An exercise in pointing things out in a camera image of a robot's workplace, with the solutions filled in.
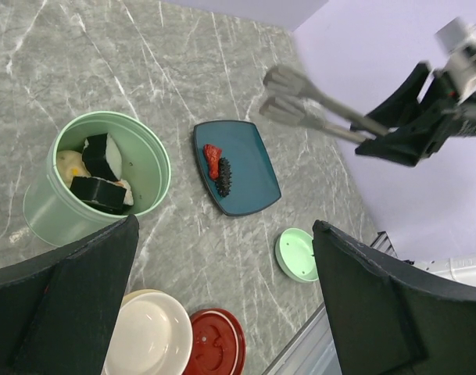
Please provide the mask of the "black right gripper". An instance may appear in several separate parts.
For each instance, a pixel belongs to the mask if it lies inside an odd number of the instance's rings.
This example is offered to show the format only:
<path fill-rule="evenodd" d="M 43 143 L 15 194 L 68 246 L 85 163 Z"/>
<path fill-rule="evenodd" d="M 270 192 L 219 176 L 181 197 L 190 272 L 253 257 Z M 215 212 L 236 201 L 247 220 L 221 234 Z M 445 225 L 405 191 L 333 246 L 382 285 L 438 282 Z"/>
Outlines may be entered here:
<path fill-rule="evenodd" d="M 462 102 L 449 74 L 435 70 L 419 99 L 430 73 L 428 63 L 419 62 L 396 91 L 366 115 L 387 129 L 397 129 L 362 142 L 357 155 L 415 167 L 448 138 L 476 137 L 476 92 Z"/>

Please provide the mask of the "beige bun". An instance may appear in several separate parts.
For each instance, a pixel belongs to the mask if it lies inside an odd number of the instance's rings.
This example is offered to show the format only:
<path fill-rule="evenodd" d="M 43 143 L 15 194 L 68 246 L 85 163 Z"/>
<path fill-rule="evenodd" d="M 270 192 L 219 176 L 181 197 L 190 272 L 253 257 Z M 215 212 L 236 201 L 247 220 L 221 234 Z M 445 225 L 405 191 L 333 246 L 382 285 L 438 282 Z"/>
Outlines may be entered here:
<path fill-rule="evenodd" d="M 61 179 L 69 188 L 75 177 L 90 177 L 85 167 L 82 154 L 73 150 L 64 150 L 56 154 L 56 166 Z"/>

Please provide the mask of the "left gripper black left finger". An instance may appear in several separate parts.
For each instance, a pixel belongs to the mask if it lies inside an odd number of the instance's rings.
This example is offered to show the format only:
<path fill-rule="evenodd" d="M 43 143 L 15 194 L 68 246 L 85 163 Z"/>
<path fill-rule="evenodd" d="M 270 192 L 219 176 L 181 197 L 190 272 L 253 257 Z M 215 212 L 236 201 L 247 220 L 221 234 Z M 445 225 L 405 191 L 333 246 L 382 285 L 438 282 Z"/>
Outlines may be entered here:
<path fill-rule="evenodd" d="M 0 374 L 100 374 L 139 239 L 127 216 L 0 269 Z"/>

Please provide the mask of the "orange sushi roll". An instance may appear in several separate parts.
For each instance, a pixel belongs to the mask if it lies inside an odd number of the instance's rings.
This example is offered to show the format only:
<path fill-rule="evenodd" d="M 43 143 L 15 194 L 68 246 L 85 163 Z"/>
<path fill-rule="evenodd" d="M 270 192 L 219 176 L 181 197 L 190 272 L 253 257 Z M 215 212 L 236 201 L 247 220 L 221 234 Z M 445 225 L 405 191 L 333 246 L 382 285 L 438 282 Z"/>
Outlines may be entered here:
<path fill-rule="evenodd" d="M 98 211 L 122 215 L 134 206 L 131 186 L 125 180 L 112 182 L 100 177 L 75 177 L 70 191 Z"/>

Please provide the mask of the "green round lid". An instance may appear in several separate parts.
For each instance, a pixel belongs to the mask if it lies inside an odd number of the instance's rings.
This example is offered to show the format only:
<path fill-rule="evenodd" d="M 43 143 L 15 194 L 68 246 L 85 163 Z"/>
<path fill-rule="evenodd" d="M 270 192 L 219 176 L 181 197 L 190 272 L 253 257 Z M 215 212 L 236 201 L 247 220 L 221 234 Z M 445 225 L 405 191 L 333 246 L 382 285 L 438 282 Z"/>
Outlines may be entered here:
<path fill-rule="evenodd" d="M 292 280 L 313 283 L 319 280 L 313 253 L 313 237 L 304 230 L 284 230 L 274 246 L 277 263 Z"/>

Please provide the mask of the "red round lid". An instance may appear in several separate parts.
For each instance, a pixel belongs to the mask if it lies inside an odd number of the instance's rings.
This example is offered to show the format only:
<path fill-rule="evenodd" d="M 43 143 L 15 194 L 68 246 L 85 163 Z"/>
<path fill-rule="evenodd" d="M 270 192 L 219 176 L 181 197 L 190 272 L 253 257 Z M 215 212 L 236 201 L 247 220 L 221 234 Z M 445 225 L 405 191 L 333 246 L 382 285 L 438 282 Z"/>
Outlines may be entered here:
<path fill-rule="evenodd" d="M 187 375 L 241 375 L 244 371 L 245 334 L 226 309 L 202 309 L 190 316 L 193 344 Z"/>

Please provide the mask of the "white sushi roll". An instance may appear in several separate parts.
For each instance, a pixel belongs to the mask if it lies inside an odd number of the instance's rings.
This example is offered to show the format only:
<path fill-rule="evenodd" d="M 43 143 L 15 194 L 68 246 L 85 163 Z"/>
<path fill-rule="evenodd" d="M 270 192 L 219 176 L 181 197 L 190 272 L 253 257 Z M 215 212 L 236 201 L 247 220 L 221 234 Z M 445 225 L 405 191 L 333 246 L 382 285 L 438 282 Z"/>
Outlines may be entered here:
<path fill-rule="evenodd" d="M 122 155 L 109 133 L 85 138 L 82 161 L 93 177 L 100 177 L 112 182 L 121 179 Z"/>

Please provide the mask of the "black spiky toy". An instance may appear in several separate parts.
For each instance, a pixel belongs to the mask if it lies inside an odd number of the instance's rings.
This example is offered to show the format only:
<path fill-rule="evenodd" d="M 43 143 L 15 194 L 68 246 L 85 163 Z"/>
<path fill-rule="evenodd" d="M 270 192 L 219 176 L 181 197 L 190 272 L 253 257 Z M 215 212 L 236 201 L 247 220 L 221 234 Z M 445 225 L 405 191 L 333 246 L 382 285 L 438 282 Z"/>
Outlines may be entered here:
<path fill-rule="evenodd" d="M 217 193 L 225 198 L 231 192 L 231 164 L 226 158 L 221 158 L 218 162 L 218 178 L 215 181 Z"/>

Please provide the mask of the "steel serving tongs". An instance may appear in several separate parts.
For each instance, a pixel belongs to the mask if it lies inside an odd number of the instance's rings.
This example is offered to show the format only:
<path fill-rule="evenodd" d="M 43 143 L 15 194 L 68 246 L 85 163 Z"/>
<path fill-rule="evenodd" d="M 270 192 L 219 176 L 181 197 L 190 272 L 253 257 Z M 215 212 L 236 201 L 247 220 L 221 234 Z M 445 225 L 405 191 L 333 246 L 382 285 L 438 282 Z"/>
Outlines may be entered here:
<path fill-rule="evenodd" d="M 355 145 L 388 134 L 386 127 L 326 95 L 307 76 L 289 66 L 271 67 L 263 86 L 267 97 L 259 114 L 269 120 L 320 130 Z"/>

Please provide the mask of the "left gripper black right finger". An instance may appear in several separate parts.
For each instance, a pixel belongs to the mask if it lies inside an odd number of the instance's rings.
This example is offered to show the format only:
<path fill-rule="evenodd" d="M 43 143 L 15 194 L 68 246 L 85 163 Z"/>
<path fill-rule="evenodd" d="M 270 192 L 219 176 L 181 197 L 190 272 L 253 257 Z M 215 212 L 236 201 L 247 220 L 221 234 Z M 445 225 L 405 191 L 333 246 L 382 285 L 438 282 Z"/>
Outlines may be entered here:
<path fill-rule="evenodd" d="M 313 252 L 344 374 L 476 374 L 476 287 L 318 220 Z"/>

